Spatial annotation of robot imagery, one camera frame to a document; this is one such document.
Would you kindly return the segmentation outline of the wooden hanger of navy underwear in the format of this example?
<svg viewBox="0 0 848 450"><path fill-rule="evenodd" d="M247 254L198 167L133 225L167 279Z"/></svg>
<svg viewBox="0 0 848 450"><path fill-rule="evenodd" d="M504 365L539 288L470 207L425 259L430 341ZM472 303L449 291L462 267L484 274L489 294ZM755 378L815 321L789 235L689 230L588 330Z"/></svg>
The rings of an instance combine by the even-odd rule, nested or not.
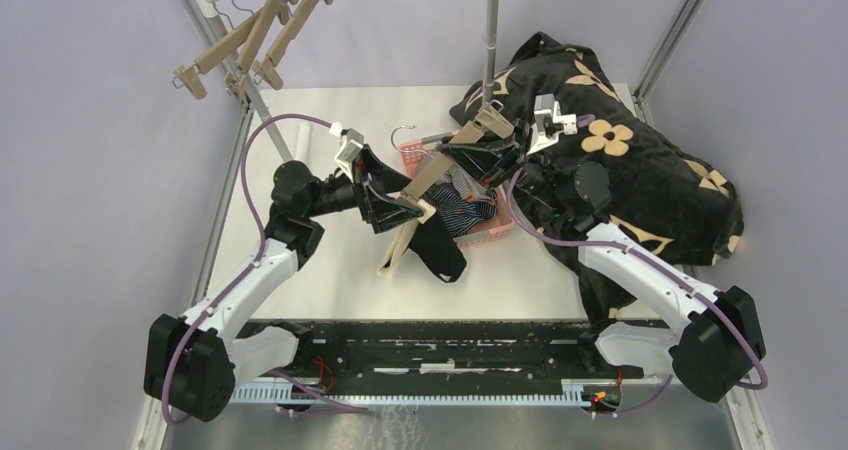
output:
<svg viewBox="0 0 848 450"><path fill-rule="evenodd" d="M227 89L237 98L241 99L244 95L249 73L254 73L254 62L261 60L258 59L258 53L273 21L279 20L284 25L292 14L290 6L298 2L299 0L266 0L259 12L252 17L250 28L236 58L236 69L228 73L225 79ZM261 81L254 73L254 83Z"/></svg>

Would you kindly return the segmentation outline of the wooden hanger of grey underwear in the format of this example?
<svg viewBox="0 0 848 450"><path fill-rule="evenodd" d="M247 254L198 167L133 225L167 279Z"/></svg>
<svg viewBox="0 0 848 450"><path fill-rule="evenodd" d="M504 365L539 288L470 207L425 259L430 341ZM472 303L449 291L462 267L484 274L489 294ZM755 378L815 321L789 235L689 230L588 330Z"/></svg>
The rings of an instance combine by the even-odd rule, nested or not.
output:
<svg viewBox="0 0 848 450"><path fill-rule="evenodd" d="M300 34L307 19L320 1L326 5L331 5L334 0L299 0L293 13L284 23L282 30L268 47L265 56L254 62L255 75L272 89L280 90L283 88L284 81L277 67L283 60L288 46Z"/></svg>

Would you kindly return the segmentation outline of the black underwear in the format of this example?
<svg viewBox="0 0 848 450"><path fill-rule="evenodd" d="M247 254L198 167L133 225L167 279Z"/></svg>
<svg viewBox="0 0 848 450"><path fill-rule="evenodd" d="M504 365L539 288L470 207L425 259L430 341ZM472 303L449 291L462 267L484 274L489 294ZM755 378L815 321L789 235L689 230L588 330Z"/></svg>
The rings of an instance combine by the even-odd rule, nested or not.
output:
<svg viewBox="0 0 848 450"><path fill-rule="evenodd" d="M467 266L467 261L439 214L424 223L413 220L403 224L390 242L378 275L385 275L403 257L412 251L432 275L445 283L456 282Z"/></svg>

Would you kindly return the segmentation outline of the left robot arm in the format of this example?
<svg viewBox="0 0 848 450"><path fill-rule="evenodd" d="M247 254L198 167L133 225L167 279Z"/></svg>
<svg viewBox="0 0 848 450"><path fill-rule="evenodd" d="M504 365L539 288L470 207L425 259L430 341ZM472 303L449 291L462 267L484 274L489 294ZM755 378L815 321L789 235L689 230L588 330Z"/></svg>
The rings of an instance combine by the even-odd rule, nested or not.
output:
<svg viewBox="0 0 848 450"><path fill-rule="evenodd" d="M314 349L307 332L269 325L241 336L250 317L314 255L323 235L316 217L357 208L377 233L407 222L425 222L435 213L423 200L401 196L405 175L383 164L363 147L340 172L320 180L297 160L274 173L272 205L259 226L259 242L238 272L211 296L181 316L163 314L150 327L143 390L160 401L168 422L179 410L209 422L230 402L235 390L283 369L307 374Z"/></svg>

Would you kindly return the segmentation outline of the navy striped underwear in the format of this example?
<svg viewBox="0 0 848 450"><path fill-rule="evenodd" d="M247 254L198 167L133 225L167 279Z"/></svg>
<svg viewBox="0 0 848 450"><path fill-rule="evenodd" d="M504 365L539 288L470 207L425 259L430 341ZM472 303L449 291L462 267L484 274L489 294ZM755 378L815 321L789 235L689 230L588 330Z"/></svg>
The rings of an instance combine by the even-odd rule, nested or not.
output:
<svg viewBox="0 0 848 450"><path fill-rule="evenodd" d="M496 192L484 188L456 167L443 174L423 198L436 208L452 237L466 235L496 214Z"/></svg>

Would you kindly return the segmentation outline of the wooden hanger of black underwear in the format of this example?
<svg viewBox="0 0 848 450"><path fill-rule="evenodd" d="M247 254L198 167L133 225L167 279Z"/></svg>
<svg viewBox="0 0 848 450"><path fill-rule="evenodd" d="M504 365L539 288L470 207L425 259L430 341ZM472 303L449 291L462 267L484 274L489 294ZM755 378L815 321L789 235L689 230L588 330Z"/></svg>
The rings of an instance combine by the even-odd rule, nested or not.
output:
<svg viewBox="0 0 848 450"><path fill-rule="evenodd" d="M491 132L501 139L510 137L514 125L507 120L492 103L485 103L479 112L469 120L450 140L452 144L472 144L481 140L486 132ZM419 171L411 182L400 192L400 200L412 203L419 209L423 194L443 175L454 162L447 156L437 152L432 160Z"/></svg>

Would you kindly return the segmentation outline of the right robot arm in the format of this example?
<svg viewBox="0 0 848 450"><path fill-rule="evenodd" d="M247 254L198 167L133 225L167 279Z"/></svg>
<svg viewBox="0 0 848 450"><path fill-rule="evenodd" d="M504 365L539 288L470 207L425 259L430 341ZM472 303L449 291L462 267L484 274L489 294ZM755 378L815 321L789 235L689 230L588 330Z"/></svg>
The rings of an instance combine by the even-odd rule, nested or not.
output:
<svg viewBox="0 0 848 450"><path fill-rule="evenodd" d="M661 328L607 321L577 354L581 370L603 377L616 366L640 367L677 378L698 398L717 402L733 388L764 390L766 346L754 298L738 286L725 291L699 281L647 251L615 225L607 169L586 161L567 169L553 195L563 213L547 235L518 225L550 246L572 248L579 264L599 273L649 307Z"/></svg>

